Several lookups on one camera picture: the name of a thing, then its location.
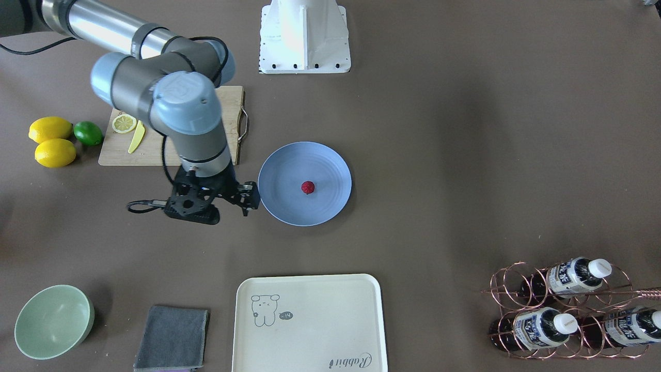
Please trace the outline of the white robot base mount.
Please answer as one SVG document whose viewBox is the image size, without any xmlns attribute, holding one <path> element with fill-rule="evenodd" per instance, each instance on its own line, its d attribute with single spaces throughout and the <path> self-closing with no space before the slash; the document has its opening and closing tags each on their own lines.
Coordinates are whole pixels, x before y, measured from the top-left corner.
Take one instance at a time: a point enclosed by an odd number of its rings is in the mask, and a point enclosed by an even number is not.
<svg viewBox="0 0 661 372">
<path fill-rule="evenodd" d="M 260 14 L 260 73 L 350 71 L 347 10 L 336 1 L 271 1 Z"/>
</svg>

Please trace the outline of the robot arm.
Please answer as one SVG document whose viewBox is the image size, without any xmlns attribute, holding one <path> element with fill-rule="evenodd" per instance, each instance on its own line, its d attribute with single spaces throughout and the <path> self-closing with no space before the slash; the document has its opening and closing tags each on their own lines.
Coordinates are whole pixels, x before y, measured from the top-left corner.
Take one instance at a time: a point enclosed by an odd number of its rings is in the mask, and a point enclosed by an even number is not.
<svg viewBox="0 0 661 372">
<path fill-rule="evenodd" d="M 219 38 L 185 38 L 99 1 L 2 1 L 2 36 L 53 31 L 107 49 L 90 73 L 94 93 L 170 140 L 180 160 L 166 200 L 138 200 L 142 213 L 217 224 L 216 198 L 258 209 L 257 183 L 239 183 L 216 90 L 234 75 Z"/>
</svg>

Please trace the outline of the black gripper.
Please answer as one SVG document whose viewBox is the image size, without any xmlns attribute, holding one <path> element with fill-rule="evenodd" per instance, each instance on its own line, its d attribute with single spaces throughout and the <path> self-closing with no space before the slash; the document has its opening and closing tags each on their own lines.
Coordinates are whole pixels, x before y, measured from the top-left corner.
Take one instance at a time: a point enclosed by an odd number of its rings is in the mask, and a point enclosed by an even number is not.
<svg viewBox="0 0 661 372">
<path fill-rule="evenodd" d="M 200 177 L 197 170 L 185 170 L 180 166 L 173 181 L 170 198 L 165 203 L 164 214 L 181 221 L 215 225 L 220 221 L 220 213 L 213 204 L 215 198 L 222 198 L 242 209 L 243 216 L 260 205 L 257 183 L 248 181 L 240 184 L 235 177 L 234 166 L 229 165 L 219 174 Z"/>
</svg>

